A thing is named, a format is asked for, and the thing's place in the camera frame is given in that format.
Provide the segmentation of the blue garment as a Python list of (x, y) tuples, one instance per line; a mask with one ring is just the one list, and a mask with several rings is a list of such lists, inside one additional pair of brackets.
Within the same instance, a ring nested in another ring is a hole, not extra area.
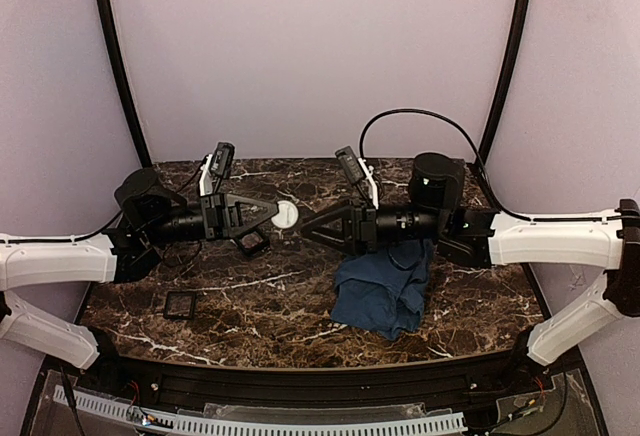
[(415, 332), (425, 312), (430, 264), (429, 241), (408, 241), (349, 257), (334, 273), (333, 322), (374, 332), (389, 341)]

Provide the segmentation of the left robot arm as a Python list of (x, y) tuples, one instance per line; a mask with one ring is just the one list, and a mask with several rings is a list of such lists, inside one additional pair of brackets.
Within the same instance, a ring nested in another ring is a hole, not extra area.
[(178, 242), (241, 240), (276, 216), (277, 204), (229, 193), (198, 204), (165, 187), (143, 168), (115, 191), (116, 224), (94, 235), (1, 238), (1, 336), (87, 370), (107, 352), (105, 337), (66, 322), (16, 294), (16, 289), (63, 282), (133, 283), (163, 260), (158, 250)]

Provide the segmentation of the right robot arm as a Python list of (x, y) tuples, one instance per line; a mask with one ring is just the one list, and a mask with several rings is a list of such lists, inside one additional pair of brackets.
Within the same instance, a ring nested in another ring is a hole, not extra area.
[(464, 162), (421, 153), (413, 160), (408, 203), (382, 205), (371, 167), (350, 148), (336, 157), (351, 185), (369, 184), (369, 195), (337, 203), (307, 220), (301, 232), (312, 241), (362, 255), (388, 244), (430, 239), (441, 257), (464, 267), (556, 263), (601, 269), (582, 295), (518, 336), (511, 371), (540, 370), (608, 324), (638, 317), (639, 206), (634, 200), (569, 215), (472, 210), (461, 205)]

